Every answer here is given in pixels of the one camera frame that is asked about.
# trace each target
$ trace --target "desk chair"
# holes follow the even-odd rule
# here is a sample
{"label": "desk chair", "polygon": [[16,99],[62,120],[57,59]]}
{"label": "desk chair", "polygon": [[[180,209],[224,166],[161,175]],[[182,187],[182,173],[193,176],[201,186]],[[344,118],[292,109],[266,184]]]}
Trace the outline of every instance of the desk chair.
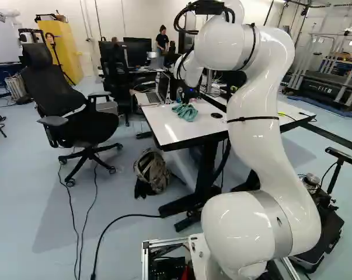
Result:
{"label": "desk chair", "polygon": [[75,185],[72,177],[87,159],[95,160],[111,174],[115,173],[114,166],[96,156],[98,152],[123,147],[120,143],[98,147],[98,144],[114,134],[119,125],[118,116],[96,111],[96,99],[105,97],[108,101],[109,95],[90,94],[86,99],[82,93],[73,89],[65,80],[59,66],[53,65],[45,44],[24,44],[23,55],[27,67],[21,72],[21,76],[29,94],[37,103],[37,111],[41,116],[37,122],[43,124],[50,145],[53,148],[83,148],[80,152],[58,157],[63,165],[68,159],[80,158],[64,179],[67,186]]}
{"label": "desk chair", "polygon": [[117,46],[111,49],[109,58],[101,58],[100,63],[104,73],[103,88],[110,92],[119,105],[119,112],[125,115],[125,124],[129,124],[129,114],[133,111],[133,97],[130,89],[147,81],[146,77],[134,78],[130,75],[124,51]]}

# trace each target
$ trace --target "white table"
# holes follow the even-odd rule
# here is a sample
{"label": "white table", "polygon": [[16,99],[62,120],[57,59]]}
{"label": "white table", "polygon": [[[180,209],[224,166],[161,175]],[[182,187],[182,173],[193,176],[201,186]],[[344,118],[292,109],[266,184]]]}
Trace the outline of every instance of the white table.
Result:
{"label": "white table", "polygon": [[[194,183],[194,193],[170,202],[159,208],[161,217],[175,215],[191,209],[201,208],[207,200],[218,191],[211,186],[212,175],[215,170],[215,157],[218,143],[227,139],[228,126],[226,123],[226,100],[220,97],[212,97],[192,102],[192,105],[198,110],[198,115],[193,122],[187,122],[177,116],[172,111],[176,104],[164,104],[156,107],[142,107],[147,123],[153,132],[155,141],[160,149],[164,152],[191,148],[193,146],[202,146],[202,156],[198,169],[196,182]],[[278,102],[278,111],[287,116],[279,116],[281,132],[285,132],[308,123],[315,116],[313,113],[302,110],[287,103]],[[222,118],[213,118],[211,113],[220,113]],[[180,163],[182,160],[179,154],[174,155],[175,162]],[[184,170],[187,183],[191,177],[190,169],[183,166],[179,167]],[[257,182],[255,172],[251,172],[247,180],[248,183]],[[179,232],[200,220],[198,214],[192,215],[175,224],[176,231]]]}
{"label": "white table", "polygon": [[[226,106],[226,99],[221,97],[211,98]],[[206,140],[221,141],[227,138],[226,114],[222,110],[203,99],[192,102],[192,105],[198,110],[198,115],[194,122],[187,122],[179,118],[171,110],[175,104],[142,107],[147,122],[163,151],[189,148],[202,145]],[[294,121],[290,117],[280,115],[281,132],[298,127],[301,123],[307,123],[315,115],[281,101],[278,101],[278,112],[296,120]],[[211,116],[212,113],[220,113],[222,118],[213,118]]]}

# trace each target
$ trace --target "teal towel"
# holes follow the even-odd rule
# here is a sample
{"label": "teal towel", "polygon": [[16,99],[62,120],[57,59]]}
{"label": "teal towel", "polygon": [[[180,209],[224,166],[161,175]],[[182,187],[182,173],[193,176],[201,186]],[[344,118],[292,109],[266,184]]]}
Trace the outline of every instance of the teal towel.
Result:
{"label": "teal towel", "polygon": [[198,110],[191,104],[178,104],[172,108],[172,111],[188,122],[194,121],[195,117],[198,115]]}

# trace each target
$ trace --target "floor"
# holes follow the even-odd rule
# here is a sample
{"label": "floor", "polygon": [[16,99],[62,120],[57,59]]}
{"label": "floor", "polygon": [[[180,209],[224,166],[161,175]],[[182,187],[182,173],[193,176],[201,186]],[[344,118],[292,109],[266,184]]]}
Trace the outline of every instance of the floor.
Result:
{"label": "floor", "polygon": [[[103,90],[91,78],[77,87],[84,94]],[[318,115],[316,125],[352,141],[352,120],[341,118],[301,101],[289,100]],[[68,196],[59,184],[57,156],[71,149],[53,149],[48,145],[33,104],[0,108],[5,121],[5,139],[0,135],[0,279],[44,280],[73,279],[76,238],[71,225]],[[152,139],[136,140],[134,135],[148,129],[136,117],[131,126],[123,120],[109,143],[121,142],[124,149],[101,153],[101,158],[117,167],[110,175],[97,168],[97,201],[89,215],[83,247],[81,279],[89,279],[97,239],[104,227],[124,214],[157,215],[160,205],[182,197],[189,190],[174,181],[167,190],[147,199],[134,199],[135,174],[133,162],[140,153],[153,146]],[[303,128],[286,132],[283,141],[287,155],[298,173],[312,172],[318,176],[335,161],[324,152],[328,146],[352,155],[352,151]],[[221,148],[216,163],[221,158]],[[63,166],[65,176],[75,162]],[[87,163],[77,174],[76,187],[71,189],[78,230],[81,231],[86,210],[95,194],[93,163]],[[248,168],[231,155],[225,168],[224,189],[243,182]],[[312,279],[352,279],[352,166],[345,164],[340,173],[334,197],[339,215],[346,221],[343,238],[334,252],[327,256]],[[184,217],[167,219],[128,218],[115,223],[105,235],[99,252],[97,279],[131,280],[141,278],[141,242],[168,239],[201,232],[194,225],[181,234],[173,224]]]}

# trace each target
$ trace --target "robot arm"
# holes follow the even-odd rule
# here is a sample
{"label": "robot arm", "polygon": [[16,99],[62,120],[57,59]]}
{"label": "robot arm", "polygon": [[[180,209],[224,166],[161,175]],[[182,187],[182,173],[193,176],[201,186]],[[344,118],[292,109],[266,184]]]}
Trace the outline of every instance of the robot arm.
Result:
{"label": "robot arm", "polygon": [[281,140],[277,114],[279,84],[294,60],[288,34],[271,27],[242,25],[239,0],[225,1],[236,22],[215,15],[200,30],[194,51],[179,58],[175,77],[196,86],[203,67],[237,70],[248,81],[230,98],[228,131],[237,156],[260,179],[260,191],[222,194],[202,211],[205,240],[231,279],[255,279],[266,261],[310,250],[319,240],[320,218],[299,181]]}

